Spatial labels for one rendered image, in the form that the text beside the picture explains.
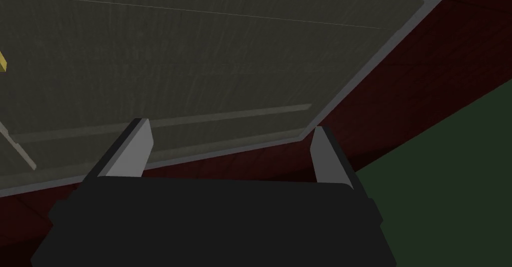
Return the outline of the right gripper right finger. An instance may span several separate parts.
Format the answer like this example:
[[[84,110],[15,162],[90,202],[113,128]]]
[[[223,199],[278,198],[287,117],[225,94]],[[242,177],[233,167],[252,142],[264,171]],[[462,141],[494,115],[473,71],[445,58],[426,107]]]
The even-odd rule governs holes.
[[[331,129],[326,126],[314,129],[309,152],[318,183],[344,184],[355,188],[353,167]]]

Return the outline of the grey table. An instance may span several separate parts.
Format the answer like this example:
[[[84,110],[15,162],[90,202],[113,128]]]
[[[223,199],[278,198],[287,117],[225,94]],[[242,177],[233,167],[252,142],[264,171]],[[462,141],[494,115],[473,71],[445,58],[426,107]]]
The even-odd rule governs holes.
[[[0,0],[0,198],[303,140],[442,0]]]

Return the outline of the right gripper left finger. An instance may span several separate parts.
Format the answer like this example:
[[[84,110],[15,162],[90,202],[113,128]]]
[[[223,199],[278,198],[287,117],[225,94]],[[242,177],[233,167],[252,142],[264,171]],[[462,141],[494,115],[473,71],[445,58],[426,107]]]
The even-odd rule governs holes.
[[[83,182],[99,177],[141,177],[153,145],[149,119],[133,119],[87,173]]]

